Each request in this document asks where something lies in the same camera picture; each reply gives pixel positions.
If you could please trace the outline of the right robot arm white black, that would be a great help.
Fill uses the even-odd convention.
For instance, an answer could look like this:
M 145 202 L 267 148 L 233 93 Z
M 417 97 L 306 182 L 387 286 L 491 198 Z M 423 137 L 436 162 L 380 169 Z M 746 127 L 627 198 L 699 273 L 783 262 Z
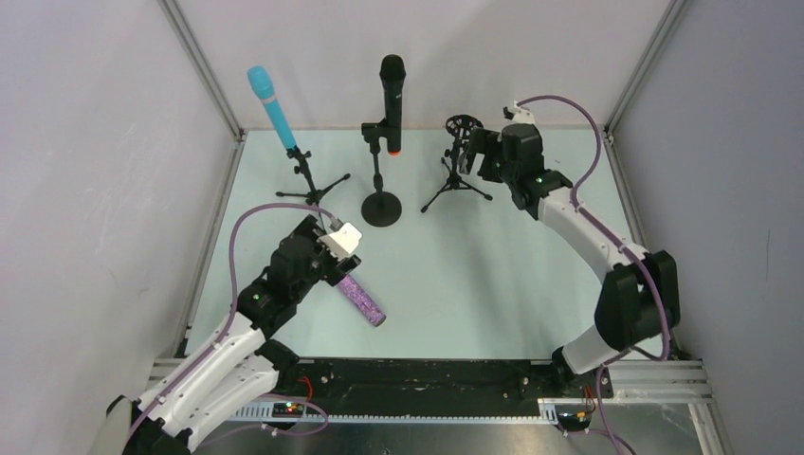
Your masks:
M 568 380 L 587 373 L 651 337 L 661 337 L 666 357 L 669 331 L 681 318 L 672 256 L 628 242 L 573 200 L 573 183 L 545 167 L 533 124 L 513 123 L 499 132 L 475 128 L 466 154 L 469 162 L 481 155 L 478 175 L 506 185 L 514 205 L 557 233 L 601 281 L 592 326 L 552 355 L 556 375 Z

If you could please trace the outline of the small black tripod stand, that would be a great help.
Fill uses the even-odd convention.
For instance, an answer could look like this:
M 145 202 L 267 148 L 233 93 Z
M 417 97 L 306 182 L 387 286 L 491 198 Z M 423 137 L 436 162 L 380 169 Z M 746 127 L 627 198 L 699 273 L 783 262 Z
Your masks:
M 294 174 L 301 175 L 304 181 L 307 184 L 308 191 L 307 192 L 285 192 L 285 191 L 277 191 L 275 193 L 278 197 L 296 197 L 303 199 L 304 202 L 311 207 L 320 207 L 320 202 L 323 198 L 338 184 L 344 183 L 348 179 L 351 178 L 349 173 L 345 173 L 341 178 L 336 180 L 335 182 L 319 188 L 313 178 L 310 166 L 308 164 L 308 159 L 312 156 L 310 151 L 302 152 L 299 147 L 294 147 L 292 149 L 286 150 L 286 155 L 289 159 L 295 160 L 296 164 L 294 165 Z

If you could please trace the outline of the blue microphone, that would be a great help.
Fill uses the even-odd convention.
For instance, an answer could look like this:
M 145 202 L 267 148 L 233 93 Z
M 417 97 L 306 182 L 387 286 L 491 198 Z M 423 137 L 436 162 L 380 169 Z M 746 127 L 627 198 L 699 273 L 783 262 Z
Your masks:
M 261 102 L 283 147 L 288 151 L 298 148 L 269 74 L 263 66 L 255 65 L 247 71 L 249 85 Z

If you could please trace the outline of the black round base mic stand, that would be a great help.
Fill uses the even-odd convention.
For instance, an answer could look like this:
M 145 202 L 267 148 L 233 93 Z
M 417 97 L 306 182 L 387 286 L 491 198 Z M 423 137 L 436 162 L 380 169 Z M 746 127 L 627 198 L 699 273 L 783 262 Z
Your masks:
M 384 180 L 379 166 L 380 139 L 386 139 L 390 155 L 398 154 L 401 151 L 401 130 L 386 119 L 382 119 L 379 122 L 362 123 L 361 134 L 369 146 L 373 159 L 375 189 L 364 199 L 361 205 L 361 215 L 372 227 L 386 228 L 399 220 L 402 207 L 397 196 L 384 190 Z

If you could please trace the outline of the black tripod shock mount stand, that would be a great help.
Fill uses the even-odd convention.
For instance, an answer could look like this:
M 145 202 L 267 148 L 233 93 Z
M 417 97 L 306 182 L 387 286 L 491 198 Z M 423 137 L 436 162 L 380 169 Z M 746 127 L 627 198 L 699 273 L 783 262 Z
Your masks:
M 448 177 L 444 185 L 431 197 L 431 199 L 420 209 L 422 213 L 428 211 L 429 207 L 443 193 L 448 191 L 474 191 L 480 194 L 485 200 L 492 201 L 493 196 L 465 182 L 459 172 L 459 162 L 462 153 L 466 150 L 471 133 L 477 128 L 483 128 L 483 123 L 473 116 L 467 114 L 454 115 L 445 122 L 447 133 L 453 138 L 451 147 L 445 149 L 444 156 L 441 158 L 442 165 L 448 170 Z

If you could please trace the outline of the black microphone orange end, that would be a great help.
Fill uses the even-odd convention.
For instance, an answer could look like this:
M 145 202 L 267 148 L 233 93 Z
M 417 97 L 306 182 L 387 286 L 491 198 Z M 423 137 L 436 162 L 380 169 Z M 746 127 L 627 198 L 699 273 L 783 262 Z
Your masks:
M 383 86 L 385 117 L 381 120 L 390 155 L 401 153 L 403 87 L 406 69 L 401 56 L 386 55 L 381 62 L 379 77 Z

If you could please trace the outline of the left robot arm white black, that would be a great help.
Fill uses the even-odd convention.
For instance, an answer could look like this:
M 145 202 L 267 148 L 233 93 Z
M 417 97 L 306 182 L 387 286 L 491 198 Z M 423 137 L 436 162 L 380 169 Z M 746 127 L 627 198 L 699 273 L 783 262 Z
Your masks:
M 274 335 L 319 282 L 340 283 L 359 264 L 361 232 L 306 216 L 235 294 L 234 310 L 171 373 L 131 404 L 125 454 L 192 454 L 237 410 L 290 378 L 298 356 Z

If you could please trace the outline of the purple glitter microphone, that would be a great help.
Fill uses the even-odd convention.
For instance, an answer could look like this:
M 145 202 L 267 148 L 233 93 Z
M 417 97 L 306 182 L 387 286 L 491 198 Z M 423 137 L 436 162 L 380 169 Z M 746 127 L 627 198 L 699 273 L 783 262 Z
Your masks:
M 353 276 L 345 276 L 337 289 L 373 327 L 380 326 L 386 320 L 385 312 Z

